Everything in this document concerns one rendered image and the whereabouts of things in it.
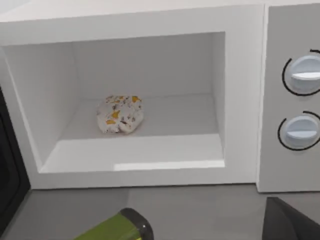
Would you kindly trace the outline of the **black microwave door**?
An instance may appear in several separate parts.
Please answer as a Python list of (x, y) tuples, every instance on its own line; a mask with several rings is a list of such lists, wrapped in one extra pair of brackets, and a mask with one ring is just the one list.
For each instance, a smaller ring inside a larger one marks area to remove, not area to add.
[(31, 184), (0, 87), (0, 237), (4, 234)]

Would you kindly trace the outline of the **pale blue round knob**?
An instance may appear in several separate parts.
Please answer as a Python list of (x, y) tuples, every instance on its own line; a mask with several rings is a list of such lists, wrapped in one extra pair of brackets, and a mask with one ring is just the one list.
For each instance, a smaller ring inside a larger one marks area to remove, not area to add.
[(311, 93), (320, 89), (320, 56), (305, 55), (289, 68), (290, 86), (298, 93)]
[(293, 148), (306, 148), (320, 137), (318, 121), (309, 115), (299, 115), (284, 125), (284, 140)]

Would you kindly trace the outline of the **green bottle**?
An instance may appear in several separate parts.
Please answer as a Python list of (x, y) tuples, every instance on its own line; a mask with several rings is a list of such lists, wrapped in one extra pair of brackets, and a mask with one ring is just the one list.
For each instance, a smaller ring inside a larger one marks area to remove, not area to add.
[(125, 207), (73, 240), (155, 240), (155, 238), (149, 221), (135, 209)]

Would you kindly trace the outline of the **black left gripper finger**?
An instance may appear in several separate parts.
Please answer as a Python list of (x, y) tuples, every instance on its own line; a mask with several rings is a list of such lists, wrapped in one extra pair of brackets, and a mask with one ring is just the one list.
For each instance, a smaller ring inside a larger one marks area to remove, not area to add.
[(320, 224), (278, 197), (266, 199), (262, 240), (320, 240)]

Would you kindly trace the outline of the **pale microwave oven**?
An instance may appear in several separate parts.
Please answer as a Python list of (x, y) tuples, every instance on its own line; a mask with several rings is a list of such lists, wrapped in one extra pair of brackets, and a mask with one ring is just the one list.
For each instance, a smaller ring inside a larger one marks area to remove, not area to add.
[[(320, 57), (320, 0), (0, 1), (0, 86), (35, 190), (254, 183), (320, 191), (320, 136), (289, 68)], [(138, 96), (144, 119), (103, 133), (108, 96)]]

